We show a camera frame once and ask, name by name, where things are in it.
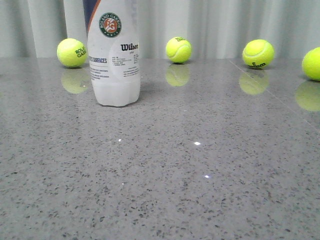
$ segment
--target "reflective table surface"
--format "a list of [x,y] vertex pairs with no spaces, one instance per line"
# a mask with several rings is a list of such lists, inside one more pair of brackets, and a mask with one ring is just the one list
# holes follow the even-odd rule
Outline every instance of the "reflective table surface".
[[320,82],[301,59],[140,61],[101,106],[89,66],[0,58],[0,239],[320,239]]

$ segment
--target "granite countertop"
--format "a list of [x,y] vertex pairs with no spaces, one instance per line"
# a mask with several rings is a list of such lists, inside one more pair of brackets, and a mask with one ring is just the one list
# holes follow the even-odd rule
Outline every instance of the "granite countertop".
[[0,58],[1,240],[320,239],[320,82],[301,59],[142,59],[136,103],[89,66]]

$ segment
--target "bottle bottom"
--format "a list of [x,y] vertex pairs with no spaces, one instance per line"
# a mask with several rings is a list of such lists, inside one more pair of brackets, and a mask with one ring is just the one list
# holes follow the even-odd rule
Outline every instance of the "bottle bottom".
[[91,82],[95,98],[103,106],[123,107],[136,102],[140,95],[140,78],[126,82]]

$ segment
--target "white curtain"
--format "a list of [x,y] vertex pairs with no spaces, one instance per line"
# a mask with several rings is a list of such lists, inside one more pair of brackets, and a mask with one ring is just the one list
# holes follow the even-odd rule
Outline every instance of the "white curtain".
[[[320,46],[320,0],[138,0],[138,11],[142,58],[165,58],[176,36],[193,59],[237,58],[253,39],[278,58]],[[0,0],[0,32],[0,57],[55,57],[64,38],[86,42],[82,0]]]

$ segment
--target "plastic bottle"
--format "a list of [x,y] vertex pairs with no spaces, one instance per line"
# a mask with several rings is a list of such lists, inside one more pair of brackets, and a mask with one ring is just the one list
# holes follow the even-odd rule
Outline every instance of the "plastic bottle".
[[97,102],[122,107],[140,94],[137,0],[83,0]]

